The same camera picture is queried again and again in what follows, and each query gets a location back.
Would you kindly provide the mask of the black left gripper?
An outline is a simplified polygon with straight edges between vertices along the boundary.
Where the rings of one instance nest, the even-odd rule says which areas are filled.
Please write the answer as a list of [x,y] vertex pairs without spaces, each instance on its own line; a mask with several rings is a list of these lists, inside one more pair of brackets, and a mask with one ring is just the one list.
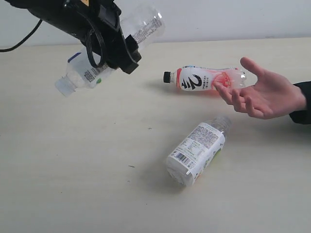
[[110,56],[108,65],[131,74],[141,54],[132,35],[126,36],[121,26],[121,9],[112,0],[11,0],[10,5],[26,9],[59,30],[80,40],[93,52]]

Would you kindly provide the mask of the person's open hand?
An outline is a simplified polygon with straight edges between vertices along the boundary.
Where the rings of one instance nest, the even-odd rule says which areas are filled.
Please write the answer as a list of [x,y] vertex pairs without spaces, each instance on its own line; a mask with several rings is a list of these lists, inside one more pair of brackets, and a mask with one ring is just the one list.
[[268,71],[247,57],[240,59],[243,68],[257,77],[254,85],[230,89],[214,86],[226,104],[238,113],[258,119],[289,115],[295,109],[295,86],[284,76]]

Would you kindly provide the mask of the black sleeved forearm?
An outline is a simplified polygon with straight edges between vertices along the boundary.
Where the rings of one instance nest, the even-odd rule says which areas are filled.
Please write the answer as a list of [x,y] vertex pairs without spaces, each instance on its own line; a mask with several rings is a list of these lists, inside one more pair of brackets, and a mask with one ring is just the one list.
[[295,83],[295,109],[289,114],[296,124],[311,124],[311,82]]

